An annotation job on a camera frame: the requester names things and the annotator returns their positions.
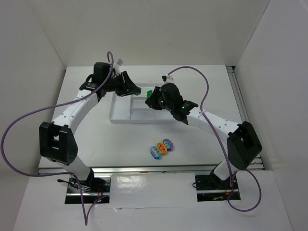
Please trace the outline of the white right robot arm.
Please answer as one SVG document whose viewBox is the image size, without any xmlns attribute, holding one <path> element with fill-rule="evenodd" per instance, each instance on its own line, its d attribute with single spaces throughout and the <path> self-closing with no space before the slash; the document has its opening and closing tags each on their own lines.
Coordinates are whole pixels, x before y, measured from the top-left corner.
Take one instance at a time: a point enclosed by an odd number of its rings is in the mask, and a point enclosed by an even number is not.
<svg viewBox="0 0 308 231">
<path fill-rule="evenodd" d="M 230 179 L 238 170 L 246 170 L 262 151 L 251 123 L 240 124 L 202 110 L 196 103 L 184 100 L 173 83 L 147 91 L 145 103 L 154 110 L 167 110 L 177 121 L 217 137 L 224 149 L 224 160 L 211 173 L 220 180 Z"/>
</svg>

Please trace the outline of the green lego brick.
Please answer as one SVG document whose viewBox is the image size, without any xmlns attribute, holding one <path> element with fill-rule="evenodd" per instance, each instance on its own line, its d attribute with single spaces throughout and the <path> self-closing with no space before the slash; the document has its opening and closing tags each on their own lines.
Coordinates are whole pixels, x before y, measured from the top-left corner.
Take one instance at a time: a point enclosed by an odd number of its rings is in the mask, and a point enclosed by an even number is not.
<svg viewBox="0 0 308 231">
<path fill-rule="evenodd" d="M 149 99 L 153 93 L 153 90 L 147 91 L 146 99 Z"/>
</svg>

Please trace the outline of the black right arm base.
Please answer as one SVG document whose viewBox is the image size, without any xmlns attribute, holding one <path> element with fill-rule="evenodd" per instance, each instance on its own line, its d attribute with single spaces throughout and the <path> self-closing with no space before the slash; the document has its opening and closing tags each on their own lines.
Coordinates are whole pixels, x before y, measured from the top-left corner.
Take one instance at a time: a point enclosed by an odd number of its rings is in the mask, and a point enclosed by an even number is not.
<svg viewBox="0 0 308 231">
<path fill-rule="evenodd" d="M 237 178 L 234 178 L 232 187 L 230 179 L 220 180 L 211 175 L 195 175 L 195 182 L 192 186 L 197 191 L 198 202 L 240 200 Z"/>
</svg>

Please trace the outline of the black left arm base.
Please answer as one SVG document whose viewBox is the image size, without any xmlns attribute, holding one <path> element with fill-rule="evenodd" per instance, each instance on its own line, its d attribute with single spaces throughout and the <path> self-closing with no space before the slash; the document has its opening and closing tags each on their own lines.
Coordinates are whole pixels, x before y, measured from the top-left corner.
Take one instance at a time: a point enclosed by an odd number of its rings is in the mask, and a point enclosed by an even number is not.
<svg viewBox="0 0 308 231">
<path fill-rule="evenodd" d="M 58 179 L 57 182 L 67 186 L 65 204 L 81 204 L 80 190 L 77 180 L 74 177 L 71 176 L 69 180 Z M 93 202 L 97 202 L 98 204 L 108 204 L 110 202 L 110 176 L 96 178 L 94 185 L 91 187 L 85 185 L 81 186 L 85 204 L 92 204 Z"/>
</svg>

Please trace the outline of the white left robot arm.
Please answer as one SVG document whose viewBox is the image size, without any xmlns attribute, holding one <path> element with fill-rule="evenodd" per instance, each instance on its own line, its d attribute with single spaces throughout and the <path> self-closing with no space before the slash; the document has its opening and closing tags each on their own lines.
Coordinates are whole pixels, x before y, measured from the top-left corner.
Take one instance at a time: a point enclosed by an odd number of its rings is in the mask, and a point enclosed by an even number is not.
<svg viewBox="0 0 308 231">
<path fill-rule="evenodd" d="M 74 134 L 82 120 L 108 92 L 120 97 L 141 93 L 127 71 L 120 70 L 122 64 L 121 59 L 113 64 L 96 63 L 73 102 L 52 122 L 43 122 L 39 127 L 40 155 L 76 175 L 80 181 L 90 181 L 94 177 L 92 169 L 77 155 Z"/>
</svg>

